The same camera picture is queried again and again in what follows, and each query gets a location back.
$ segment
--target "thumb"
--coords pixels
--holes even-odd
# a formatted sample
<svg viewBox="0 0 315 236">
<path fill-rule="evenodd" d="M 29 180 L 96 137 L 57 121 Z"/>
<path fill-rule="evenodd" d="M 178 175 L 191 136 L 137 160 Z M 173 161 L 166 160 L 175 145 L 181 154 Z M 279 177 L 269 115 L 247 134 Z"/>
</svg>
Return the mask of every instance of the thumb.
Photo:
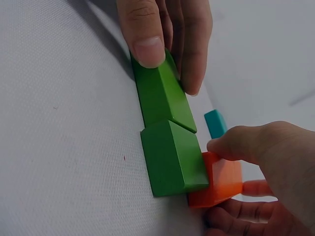
<svg viewBox="0 0 315 236">
<path fill-rule="evenodd" d="M 293 139 L 306 130 L 293 124 L 276 121 L 263 126 L 236 126 L 221 138 L 211 140 L 208 151 L 228 160 L 244 160 L 261 165 L 266 153 L 281 150 L 283 155 L 294 146 Z"/>
<path fill-rule="evenodd" d="M 159 9 L 155 0 L 117 0 L 123 35 L 135 59 L 146 68 L 165 60 Z"/>
<path fill-rule="evenodd" d="M 244 160 L 257 164 L 254 147 L 260 130 L 261 127 L 236 126 L 222 137 L 210 140 L 207 149 L 227 160 Z"/>
</svg>

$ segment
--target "toy block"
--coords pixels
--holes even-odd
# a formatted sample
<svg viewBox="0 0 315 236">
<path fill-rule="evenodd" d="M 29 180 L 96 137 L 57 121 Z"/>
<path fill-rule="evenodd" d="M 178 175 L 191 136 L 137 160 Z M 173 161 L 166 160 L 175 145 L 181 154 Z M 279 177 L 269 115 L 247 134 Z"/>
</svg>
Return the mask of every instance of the toy block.
<svg viewBox="0 0 315 236">
<path fill-rule="evenodd" d="M 217 110 L 205 114 L 206 123 L 212 139 L 221 137 L 227 128 L 223 116 Z"/>
<path fill-rule="evenodd" d="M 154 69 L 142 67 L 132 57 L 131 62 L 145 127 L 168 119 L 196 133 L 197 128 L 171 54 L 166 50 L 165 62 Z"/>
<path fill-rule="evenodd" d="M 209 187 L 189 193 L 189 207 L 213 207 L 242 193 L 242 169 L 239 161 L 220 159 L 212 152 L 204 152 L 202 157 L 209 177 Z"/>
<path fill-rule="evenodd" d="M 150 184 L 155 197 L 187 193 L 209 186 L 195 134 L 169 121 L 141 132 Z"/>
</svg>

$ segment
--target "white fabric surface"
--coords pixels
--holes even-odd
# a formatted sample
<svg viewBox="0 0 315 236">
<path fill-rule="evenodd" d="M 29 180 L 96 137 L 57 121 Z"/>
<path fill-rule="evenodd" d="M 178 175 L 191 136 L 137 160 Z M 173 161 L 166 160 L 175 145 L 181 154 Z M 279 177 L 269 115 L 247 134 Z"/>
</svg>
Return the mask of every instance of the white fabric surface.
<svg viewBox="0 0 315 236">
<path fill-rule="evenodd" d="M 0 235 L 202 235 L 185 196 L 152 197 L 115 4 L 94 3 L 0 1 Z M 205 150 L 205 88 L 189 102 Z"/>
</svg>

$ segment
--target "teal block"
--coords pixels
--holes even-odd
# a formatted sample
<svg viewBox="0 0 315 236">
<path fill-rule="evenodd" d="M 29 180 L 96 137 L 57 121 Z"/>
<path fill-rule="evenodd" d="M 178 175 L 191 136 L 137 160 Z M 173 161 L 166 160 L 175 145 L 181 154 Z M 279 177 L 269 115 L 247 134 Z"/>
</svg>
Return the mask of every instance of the teal block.
<svg viewBox="0 0 315 236">
<path fill-rule="evenodd" d="M 221 137 L 227 128 L 223 116 L 217 110 L 205 114 L 205 119 L 212 139 Z"/>
<path fill-rule="evenodd" d="M 209 185 L 195 134 L 164 120 L 141 132 L 150 184 L 155 197 L 187 193 Z"/>
<path fill-rule="evenodd" d="M 196 133 L 197 128 L 171 54 L 166 51 L 165 62 L 154 69 L 142 67 L 132 57 L 131 62 L 145 127 L 168 119 Z"/>
</svg>

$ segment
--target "white backdrop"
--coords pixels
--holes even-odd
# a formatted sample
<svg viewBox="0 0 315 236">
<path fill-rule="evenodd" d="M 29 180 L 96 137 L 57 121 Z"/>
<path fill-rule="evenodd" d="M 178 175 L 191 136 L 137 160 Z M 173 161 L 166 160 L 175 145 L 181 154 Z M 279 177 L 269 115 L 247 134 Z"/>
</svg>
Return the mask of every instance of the white backdrop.
<svg viewBox="0 0 315 236">
<path fill-rule="evenodd" d="M 315 130 L 315 1 L 211 0 L 211 6 L 205 85 L 227 126 L 286 120 Z M 244 163 L 243 177 L 263 175 Z"/>
<path fill-rule="evenodd" d="M 127 47 L 110 1 L 0 1 L 0 235 L 200 236 L 184 195 L 154 199 Z M 189 102 L 201 148 L 212 109 Z"/>
</svg>

